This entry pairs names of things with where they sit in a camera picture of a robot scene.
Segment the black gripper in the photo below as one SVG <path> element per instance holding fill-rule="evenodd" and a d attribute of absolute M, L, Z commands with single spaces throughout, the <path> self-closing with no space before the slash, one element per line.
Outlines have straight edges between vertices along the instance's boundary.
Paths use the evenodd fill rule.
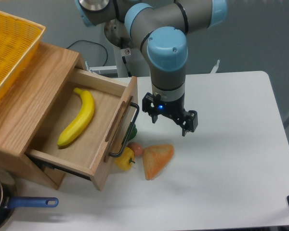
<path fill-rule="evenodd" d="M 158 115 L 175 120 L 182 129 L 182 136 L 194 132 L 198 126 L 197 111 L 184 109 L 184 94 L 175 101 L 166 102 L 162 101 L 161 95 L 154 96 L 147 92 L 142 99 L 142 111 L 148 113 L 153 124 L 156 123 Z"/>

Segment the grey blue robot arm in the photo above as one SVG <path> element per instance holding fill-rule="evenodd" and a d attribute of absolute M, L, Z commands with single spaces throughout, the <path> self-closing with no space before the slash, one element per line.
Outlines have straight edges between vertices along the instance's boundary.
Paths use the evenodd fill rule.
<path fill-rule="evenodd" d="M 76 6 L 87 26 L 118 20 L 150 68 L 152 91 L 142 110 L 153 122 L 164 116 L 194 132 L 197 112 L 184 108 L 188 33 L 221 23 L 227 15 L 224 0 L 174 0 L 154 8 L 141 0 L 78 0 Z"/>

